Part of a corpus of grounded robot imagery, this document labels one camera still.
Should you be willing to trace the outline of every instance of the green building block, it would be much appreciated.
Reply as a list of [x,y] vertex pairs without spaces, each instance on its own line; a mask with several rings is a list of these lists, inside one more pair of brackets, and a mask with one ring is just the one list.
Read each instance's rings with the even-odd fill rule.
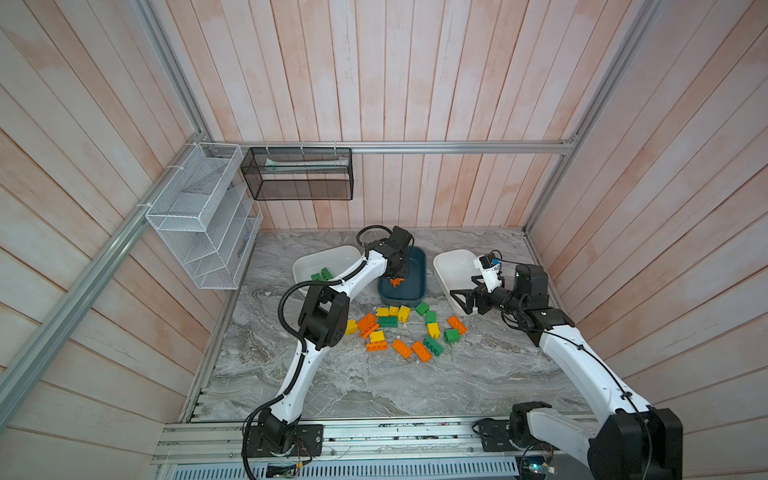
[[380,316],[376,322],[383,329],[392,329],[397,327],[398,320],[396,316]]
[[439,343],[437,343],[437,340],[433,339],[431,336],[428,336],[424,338],[422,341],[425,347],[427,347],[427,350],[432,353],[434,356],[440,356],[440,354],[443,352],[443,348],[440,346]]
[[462,334],[457,329],[448,329],[443,333],[445,343],[456,343],[462,338]]
[[425,313],[427,313],[428,311],[429,311],[429,305],[427,305],[427,304],[426,304],[426,303],[424,303],[424,302],[421,302],[421,303],[420,303],[420,304],[419,304],[419,305],[416,307],[416,313],[418,313],[419,315],[422,315],[422,316],[423,316],[423,315],[424,315]]

